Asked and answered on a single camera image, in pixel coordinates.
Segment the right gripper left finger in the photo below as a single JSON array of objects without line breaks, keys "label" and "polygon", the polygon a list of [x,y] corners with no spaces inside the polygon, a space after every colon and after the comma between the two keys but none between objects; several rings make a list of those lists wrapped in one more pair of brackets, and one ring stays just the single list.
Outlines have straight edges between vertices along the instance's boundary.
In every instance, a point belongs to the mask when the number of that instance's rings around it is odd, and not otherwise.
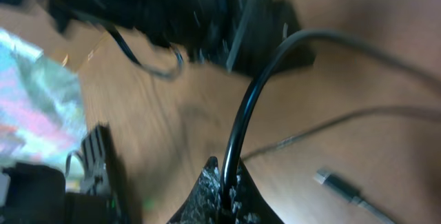
[{"label": "right gripper left finger", "polygon": [[189,196],[170,218],[173,224],[208,224],[215,223],[216,213],[221,206],[220,172],[218,159],[208,158]]}]

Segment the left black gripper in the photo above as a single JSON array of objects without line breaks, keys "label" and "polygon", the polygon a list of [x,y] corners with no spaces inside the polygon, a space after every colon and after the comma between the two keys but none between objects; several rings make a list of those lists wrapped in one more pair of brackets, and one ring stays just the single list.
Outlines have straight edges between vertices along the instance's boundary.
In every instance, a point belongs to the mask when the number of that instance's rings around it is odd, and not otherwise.
[{"label": "left black gripper", "polygon": [[192,63],[247,77],[301,29],[289,0],[50,0],[48,10],[59,31],[72,20],[103,26],[130,60],[119,28],[142,32],[162,48],[181,45]]}]

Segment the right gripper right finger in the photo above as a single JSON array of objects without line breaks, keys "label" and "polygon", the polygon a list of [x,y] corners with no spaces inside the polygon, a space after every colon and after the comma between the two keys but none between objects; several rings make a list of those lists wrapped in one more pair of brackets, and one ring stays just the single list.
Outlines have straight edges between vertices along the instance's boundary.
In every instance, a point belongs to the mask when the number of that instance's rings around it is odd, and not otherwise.
[{"label": "right gripper right finger", "polygon": [[236,223],[283,224],[280,217],[262,197],[248,169],[241,160],[237,169],[234,189]]}]

